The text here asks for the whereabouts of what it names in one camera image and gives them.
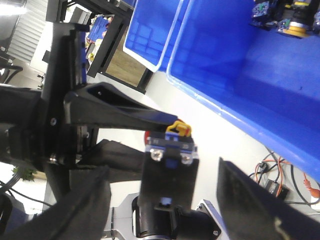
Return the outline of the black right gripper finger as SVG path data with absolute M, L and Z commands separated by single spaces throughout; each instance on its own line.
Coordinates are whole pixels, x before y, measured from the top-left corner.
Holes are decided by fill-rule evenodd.
M 192 211 L 199 163 L 193 150 L 146 145 L 138 197 L 142 223 L 166 222 L 176 210 Z
M 216 198 L 231 240 L 318 240 L 320 223 L 219 158 Z
M 41 215 L 2 235 L 2 240 L 100 240 L 108 220 L 109 168 L 91 170 Z

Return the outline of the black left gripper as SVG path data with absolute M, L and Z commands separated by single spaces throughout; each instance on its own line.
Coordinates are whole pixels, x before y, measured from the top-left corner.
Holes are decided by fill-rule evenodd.
M 83 126 L 164 132 L 178 120 L 113 85 L 87 85 L 86 31 L 55 29 L 42 89 L 0 86 L 0 161 L 68 172 L 91 144 Z

